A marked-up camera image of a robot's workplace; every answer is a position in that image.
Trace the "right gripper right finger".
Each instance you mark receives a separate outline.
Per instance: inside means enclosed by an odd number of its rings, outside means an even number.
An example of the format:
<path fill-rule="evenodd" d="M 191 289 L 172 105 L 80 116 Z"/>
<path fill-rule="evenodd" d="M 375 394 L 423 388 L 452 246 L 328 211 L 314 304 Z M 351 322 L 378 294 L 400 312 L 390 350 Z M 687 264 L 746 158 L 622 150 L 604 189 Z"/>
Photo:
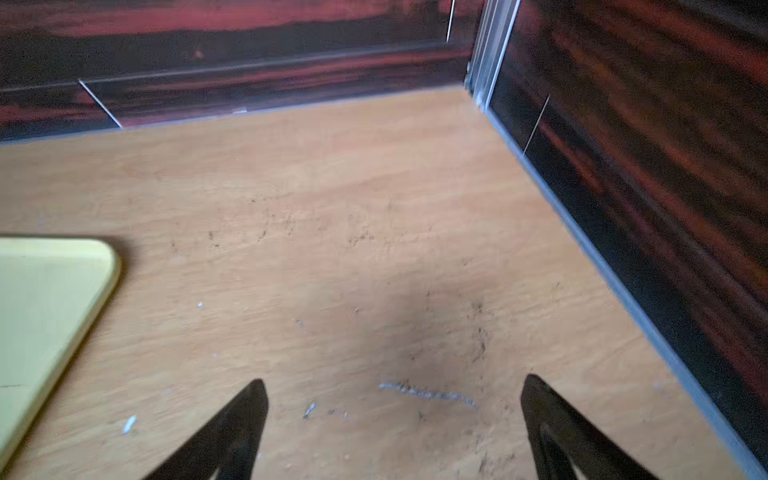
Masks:
<path fill-rule="evenodd" d="M 520 396 L 540 479 L 653 479 L 540 376 L 526 376 Z"/>

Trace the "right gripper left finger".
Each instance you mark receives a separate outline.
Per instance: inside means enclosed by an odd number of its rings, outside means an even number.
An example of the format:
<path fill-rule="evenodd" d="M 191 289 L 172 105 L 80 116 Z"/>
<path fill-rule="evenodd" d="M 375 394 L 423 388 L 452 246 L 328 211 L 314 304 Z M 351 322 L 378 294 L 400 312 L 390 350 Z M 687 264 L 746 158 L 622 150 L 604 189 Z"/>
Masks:
<path fill-rule="evenodd" d="M 254 379 L 146 477 L 249 479 L 268 410 L 265 383 Z"/>

